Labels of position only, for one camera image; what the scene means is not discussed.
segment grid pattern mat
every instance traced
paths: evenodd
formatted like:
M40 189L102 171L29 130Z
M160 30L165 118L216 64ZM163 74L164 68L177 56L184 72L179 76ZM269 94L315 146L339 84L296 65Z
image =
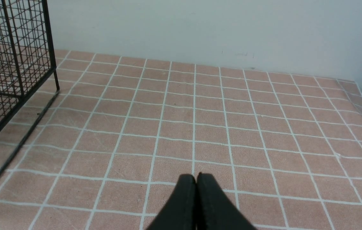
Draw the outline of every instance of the grid pattern mat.
M57 51L61 95L0 179L0 228L145 229L212 173L258 229L362 229L354 82ZM0 165L54 92L0 134Z

